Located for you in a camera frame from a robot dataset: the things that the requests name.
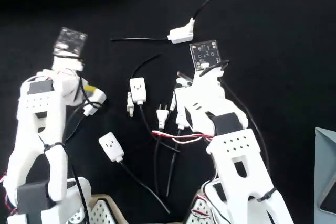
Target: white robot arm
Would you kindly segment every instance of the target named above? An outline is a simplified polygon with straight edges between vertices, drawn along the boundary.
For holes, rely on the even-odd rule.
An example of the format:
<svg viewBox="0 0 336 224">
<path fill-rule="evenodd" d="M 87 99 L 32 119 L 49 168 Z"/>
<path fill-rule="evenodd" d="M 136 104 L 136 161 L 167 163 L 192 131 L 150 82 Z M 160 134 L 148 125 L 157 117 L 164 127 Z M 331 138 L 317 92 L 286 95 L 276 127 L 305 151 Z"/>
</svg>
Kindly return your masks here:
<svg viewBox="0 0 336 224">
<path fill-rule="evenodd" d="M 63 143 L 64 140 L 66 106 L 88 103 L 81 89 L 81 82 L 85 87 L 85 92 L 91 93 L 91 95 L 87 95 L 90 96 L 91 102 L 102 104 L 106 99 L 106 95 L 101 90 L 88 86 L 88 82 L 77 74 L 77 71 L 83 70 L 79 54 L 86 38 L 85 34 L 63 28 L 54 46 L 52 69 L 44 69 L 36 73 L 35 76 L 27 79 L 20 88 L 15 147 L 3 181 L 7 197 L 15 208 L 18 207 L 19 213 L 22 212 L 21 199 L 18 198 L 19 188 L 26 183 L 26 177 L 35 159 L 43 153 L 50 163 L 47 197 L 57 204 L 68 197 L 68 160 L 60 143 Z M 97 108 L 97 106 L 87 104 L 83 106 L 83 113 L 89 116 L 94 114 Z M 91 191 L 87 180 L 81 178 L 81 182 L 83 182 L 86 191 L 88 189 Z M 29 221 L 26 218 L 26 222 L 12 223 L 29 223 Z"/>
<path fill-rule="evenodd" d="M 221 209 L 221 212 L 214 211 L 216 220 L 225 224 L 269 224 L 268 211 L 275 224 L 293 223 L 281 194 L 268 175 L 254 133 L 248 129 L 246 114 L 226 99 L 218 81 L 228 61 L 221 61 L 216 41 L 190 47 L 196 71 L 193 80 L 182 75 L 177 79 L 174 91 L 178 111 L 176 123 L 180 129 L 189 127 L 193 132 L 213 137 L 207 148 L 219 176 L 213 181 L 221 183 L 226 196 L 222 202 L 212 190 L 216 197 L 211 198 L 213 202 L 215 199 L 220 202 L 217 205 Z M 244 166 L 246 177 L 237 171 L 235 164 L 238 162 Z M 206 183 L 203 191 L 209 187 L 211 185 Z M 205 193 L 205 200 L 210 202 L 209 195 Z M 256 210 L 248 211 L 248 205 Z"/>
</svg>

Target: black circuit board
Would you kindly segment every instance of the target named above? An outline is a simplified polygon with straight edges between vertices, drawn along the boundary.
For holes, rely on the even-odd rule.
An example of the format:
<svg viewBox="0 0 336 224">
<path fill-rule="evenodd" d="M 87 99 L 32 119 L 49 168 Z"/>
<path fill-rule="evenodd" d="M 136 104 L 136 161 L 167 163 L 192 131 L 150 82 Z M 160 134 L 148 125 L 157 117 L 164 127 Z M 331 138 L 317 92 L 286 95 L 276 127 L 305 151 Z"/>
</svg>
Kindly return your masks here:
<svg viewBox="0 0 336 224">
<path fill-rule="evenodd" d="M 63 27 L 54 48 L 79 55 L 88 35 Z"/>
<path fill-rule="evenodd" d="M 190 44 L 189 47 L 196 71 L 204 70 L 221 61 L 216 40 Z"/>
</svg>

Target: white power outlet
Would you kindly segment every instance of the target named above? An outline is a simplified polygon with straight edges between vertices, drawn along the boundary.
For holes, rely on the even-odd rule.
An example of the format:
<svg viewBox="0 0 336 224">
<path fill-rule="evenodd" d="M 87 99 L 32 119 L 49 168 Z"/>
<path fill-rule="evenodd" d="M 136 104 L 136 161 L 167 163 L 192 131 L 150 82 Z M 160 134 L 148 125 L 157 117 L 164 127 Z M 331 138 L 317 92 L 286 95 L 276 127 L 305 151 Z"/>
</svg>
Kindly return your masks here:
<svg viewBox="0 0 336 224">
<path fill-rule="evenodd" d="M 145 79 L 143 77 L 130 79 L 133 102 L 141 105 L 147 100 Z"/>
<path fill-rule="evenodd" d="M 195 200 L 195 204 L 193 208 L 191 209 L 192 213 L 190 213 L 187 221 L 185 224 L 213 224 L 213 218 L 211 215 L 211 210 L 208 204 L 201 200 L 197 199 Z"/>
<path fill-rule="evenodd" d="M 99 143 L 109 159 L 114 162 L 122 161 L 122 156 L 124 155 L 124 150 L 121 148 L 118 140 L 112 134 L 112 132 L 107 133 L 106 135 L 99 138 Z"/>
</svg>

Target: cord connector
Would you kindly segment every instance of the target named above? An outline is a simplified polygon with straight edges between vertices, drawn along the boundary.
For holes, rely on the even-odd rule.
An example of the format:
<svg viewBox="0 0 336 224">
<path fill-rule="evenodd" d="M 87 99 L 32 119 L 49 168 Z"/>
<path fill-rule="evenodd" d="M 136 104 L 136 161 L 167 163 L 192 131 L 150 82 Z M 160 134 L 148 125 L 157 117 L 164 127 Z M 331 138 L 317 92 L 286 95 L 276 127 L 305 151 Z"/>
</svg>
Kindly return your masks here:
<svg viewBox="0 0 336 224">
<path fill-rule="evenodd" d="M 159 129 L 163 130 L 169 114 L 169 111 L 167 110 L 167 105 L 165 106 L 165 109 L 162 110 L 160 104 L 159 109 L 156 110 L 156 114 L 158 116 L 157 119 L 159 121 Z"/>
<path fill-rule="evenodd" d="M 93 95 L 89 97 L 89 100 L 91 102 L 99 102 L 100 104 L 103 104 L 104 101 L 106 100 L 105 93 L 103 91 L 101 91 L 100 89 L 97 89 L 94 86 L 87 85 L 85 87 L 85 90 L 93 92 Z M 91 104 L 87 105 L 87 106 L 84 107 L 84 115 L 85 116 L 93 115 L 93 114 L 96 113 L 97 110 L 98 110 L 98 108 L 94 108 Z"/>
<path fill-rule="evenodd" d="M 99 138 L 98 141 L 104 152 L 112 162 L 117 161 L 119 163 L 122 161 L 124 150 L 121 148 L 118 140 L 112 132 L 109 132 L 106 135 L 102 136 L 101 138 Z"/>
<path fill-rule="evenodd" d="M 127 112 L 130 113 L 130 117 L 134 115 L 134 104 L 132 99 L 132 93 L 127 92 Z"/>
<path fill-rule="evenodd" d="M 168 40 L 174 44 L 192 41 L 194 38 L 194 23 L 195 20 L 191 18 L 185 26 L 170 30 L 167 36 Z"/>
<path fill-rule="evenodd" d="M 130 79 L 130 88 L 133 103 L 143 105 L 147 100 L 145 79 L 143 77 Z"/>
</svg>

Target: black fabric surface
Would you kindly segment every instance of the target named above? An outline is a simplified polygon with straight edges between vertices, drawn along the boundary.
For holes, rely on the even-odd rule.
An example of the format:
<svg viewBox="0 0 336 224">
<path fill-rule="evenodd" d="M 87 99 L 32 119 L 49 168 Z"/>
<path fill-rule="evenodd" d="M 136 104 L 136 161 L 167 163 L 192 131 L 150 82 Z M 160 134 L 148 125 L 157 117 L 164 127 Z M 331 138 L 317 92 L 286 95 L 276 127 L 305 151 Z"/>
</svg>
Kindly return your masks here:
<svg viewBox="0 0 336 224">
<path fill-rule="evenodd" d="M 188 43 L 109 42 L 114 37 L 162 37 L 184 25 L 203 0 L 1 0 L 0 170 L 6 171 L 16 133 L 19 87 L 50 68 L 52 46 L 62 26 L 87 33 L 83 76 L 106 92 L 109 110 L 85 119 L 69 153 L 93 194 L 108 194 L 130 223 L 182 220 L 201 184 L 213 175 L 205 143 L 181 147 L 171 194 L 162 207 L 118 164 L 111 164 L 98 138 L 112 131 L 124 162 L 153 188 L 154 145 L 128 152 L 150 138 L 137 109 L 126 113 L 128 80 L 136 66 L 163 55 L 139 71 L 145 77 L 144 110 L 156 128 L 155 110 L 169 104 L 175 74 L 192 76 Z M 313 223 L 314 127 L 336 130 L 334 0 L 213 0 L 195 23 L 194 42 L 217 39 L 231 64 L 225 80 L 246 103 L 266 139 L 273 182 L 296 224 Z M 173 122 L 167 131 L 176 132 Z M 160 149 L 165 192 L 171 151 Z M 43 157 L 28 181 L 48 177 Z M 7 211 L 1 206 L 1 222 Z"/>
</svg>

